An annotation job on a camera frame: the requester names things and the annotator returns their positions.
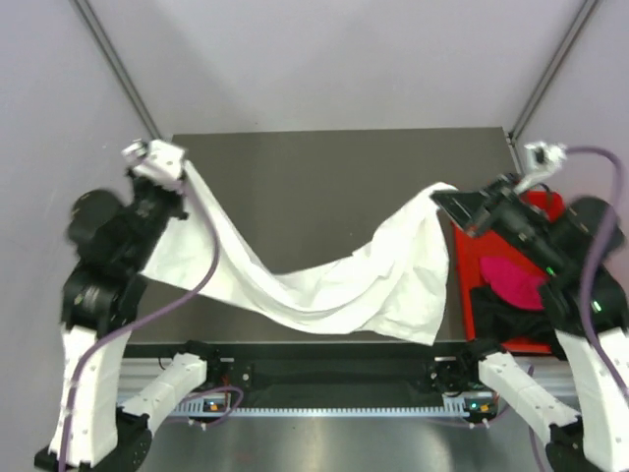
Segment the white t shirt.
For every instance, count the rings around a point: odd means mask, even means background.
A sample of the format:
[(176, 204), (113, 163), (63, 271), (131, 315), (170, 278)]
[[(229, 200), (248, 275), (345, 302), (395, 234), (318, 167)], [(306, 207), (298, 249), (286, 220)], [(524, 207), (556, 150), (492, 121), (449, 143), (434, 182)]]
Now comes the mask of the white t shirt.
[(287, 274), (274, 274), (236, 229), (195, 167), (186, 173), (202, 203), (173, 218), (146, 264), (147, 278), (191, 290), (217, 269), (201, 295), (262, 314), (312, 334), (373, 331), (431, 345), (447, 297), (449, 254), (431, 196), (432, 184), (384, 220), (350, 256)]

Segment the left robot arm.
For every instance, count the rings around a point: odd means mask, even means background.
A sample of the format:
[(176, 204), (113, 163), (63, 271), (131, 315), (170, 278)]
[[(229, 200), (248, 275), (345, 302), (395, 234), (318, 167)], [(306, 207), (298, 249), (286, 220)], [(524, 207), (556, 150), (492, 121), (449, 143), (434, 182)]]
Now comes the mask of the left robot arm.
[(118, 401), (127, 342), (146, 289), (142, 272), (171, 219), (188, 217), (185, 174), (156, 183), (127, 173), (134, 192), (124, 204), (105, 189), (74, 203), (67, 237), (79, 261), (62, 290), (64, 381), (57, 427), (34, 457), (43, 471), (136, 471), (153, 437), (193, 388), (222, 381), (221, 364), (178, 355), (137, 396)]

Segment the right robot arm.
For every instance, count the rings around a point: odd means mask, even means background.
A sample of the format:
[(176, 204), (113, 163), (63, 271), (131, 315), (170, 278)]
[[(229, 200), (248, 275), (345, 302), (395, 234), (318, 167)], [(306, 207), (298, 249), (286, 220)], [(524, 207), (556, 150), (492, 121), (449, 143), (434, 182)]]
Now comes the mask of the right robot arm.
[(625, 242), (613, 207), (581, 197), (549, 220), (505, 177), (480, 191), (441, 190), (431, 199), (468, 236), (490, 231), (546, 273), (543, 312), (580, 408), (564, 405), (488, 339), (468, 342), (459, 354), (461, 382), (498, 393), (538, 436), (553, 470), (627, 470), (628, 302), (602, 264)]

